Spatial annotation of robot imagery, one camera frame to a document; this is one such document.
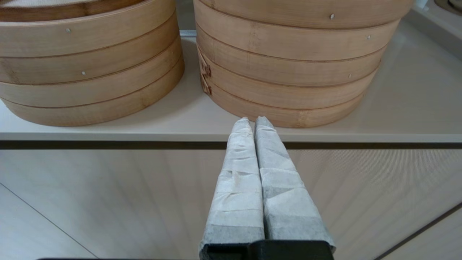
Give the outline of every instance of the cabinet door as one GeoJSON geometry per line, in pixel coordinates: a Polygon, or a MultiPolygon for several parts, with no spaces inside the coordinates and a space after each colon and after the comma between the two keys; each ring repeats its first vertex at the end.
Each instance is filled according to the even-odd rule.
{"type": "Polygon", "coordinates": [[[197,259],[225,151],[0,151],[0,182],[100,258],[197,259]]]}
{"type": "MultiPolygon", "coordinates": [[[[374,259],[462,200],[462,151],[291,150],[338,246],[374,259]]],[[[225,151],[1,151],[0,182],[105,258],[197,259],[225,151]]]]}
{"type": "Polygon", "coordinates": [[[462,210],[406,243],[384,260],[462,259],[462,210]]]}
{"type": "Polygon", "coordinates": [[[337,244],[371,260],[462,201],[460,150],[290,151],[337,244]]]}
{"type": "Polygon", "coordinates": [[[0,185],[0,259],[34,260],[43,257],[95,258],[0,185]]]}

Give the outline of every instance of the wooden rim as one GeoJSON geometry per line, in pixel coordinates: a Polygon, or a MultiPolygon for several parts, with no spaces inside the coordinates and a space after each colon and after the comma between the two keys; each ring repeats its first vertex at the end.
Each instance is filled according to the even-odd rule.
{"type": "Polygon", "coordinates": [[[146,0],[89,17],[0,22],[0,57],[69,55],[113,46],[154,30],[174,11],[172,0],[146,0]]]}
{"type": "Polygon", "coordinates": [[[250,20],[321,29],[364,28],[402,18],[414,0],[201,0],[250,20]]]}
{"type": "Polygon", "coordinates": [[[238,98],[203,78],[201,83],[209,90],[210,98],[226,111],[240,117],[248,117],[252,121],[259,116],[266,116],[273,125],[281,127],[306,128],[332,123],[351,113],[364,96],[362,93],[346,103],[331,107],[295,110],[260,105],[238,98]]]}
{"type": "Polygon", "coordinates": [[[352,59],[388,44],[399,20],[353,30],[320,30],[255,22],[218,12],[194,0],[198,27],[211,37],[252,53],[305,61],[352,59]]]}
{"type": "Polygon", "coordinates": [[[55,84],[108,75],[154,57],[177,35],[178,23],[174,13],[151,32],[108,48],[65,56],[0,58],[0,81],[23,85],[55,84]]]}
{"type": "Polygon", "coordinates": [[[168,94],[181,79],[184,71],[182,58],[165,76],[128,95],[90,105],[43,108],[25,106],[3,99],[18,117],[27,121],[54,126],[96,124],[128,116],[157,102],[168,94]]]}
{"type": "Polygon", "coordinates": [[[236,74],[292,86],[329,86],[359,80],[379,65],[385,48],[356,59],[310,62],[268,57],[219,42],[197,28],[197,45],[212,62],[236,74]]]}
{"type": "Polygon", "coordinates": [[[164,76],[180,59],[179,35],[154,58],[118,73],[55,85],[14,85],[0,83],[0,97],[10,102],[38,107],[87,105],[135,92],[164,76]]]}
{"type": "Polygon", "coordinates": [[[198,52],[203,77],[223,91],[254,103],[287,109],[317,109],[348,102],[367,89],[378,70],[347,84],[294,87],[238,75],[213,63],[201,50],[198,52]]]}
{"type": "Polygon", "coordinates": [[[0,21],[33,22],[70,19],[111,12],[144,0],[0,1],[0,21]]]}

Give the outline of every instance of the paper-wrapped finger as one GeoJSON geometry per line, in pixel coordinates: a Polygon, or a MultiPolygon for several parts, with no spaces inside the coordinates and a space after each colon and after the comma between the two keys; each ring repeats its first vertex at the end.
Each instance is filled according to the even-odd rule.
{"type": "Polygon", "coordinates": [[[263,188],[266,238],[334,241],[300,179],[278,133],[266,117],[255,123],[255,146],[263,188]]]}
{"type": "Polygon", "coordinates": [[[251,243],[265,239],[261,180],[252,128],[238,120],[226,148],[199,251],[206,244],[251,243]]]}

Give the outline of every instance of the countertop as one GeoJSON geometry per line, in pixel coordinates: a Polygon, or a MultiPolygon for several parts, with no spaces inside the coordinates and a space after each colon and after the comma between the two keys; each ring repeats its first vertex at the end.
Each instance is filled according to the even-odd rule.
{"type": "MultiPolygon", "coordinates": [[[[182,37],[186,71],[165,98],[133,115],[81,127],[38,125],[0,102],[0,140],[227,141],[237,116],[202,92],[195,37],[182,37]]],[[[462,61],[401,22],[360,106],[309,129],[277,128],[285,142],[462,142],[462,61]]]]}
{"type": "Polygon", "coordinates": [[[434,0],[416,0],[412,11],[418,12],[452,35],[462,38],[462,16],[440,8],[434,0]]]}

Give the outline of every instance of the black plastic mount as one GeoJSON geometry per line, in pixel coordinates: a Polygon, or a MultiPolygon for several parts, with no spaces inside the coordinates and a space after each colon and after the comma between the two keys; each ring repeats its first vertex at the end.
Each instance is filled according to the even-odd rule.
{"type": "Polygon", "coordinates": [[[207,244],[201,260],[334,260],[325,241],[261,240],[251,244],[207,244]]]}

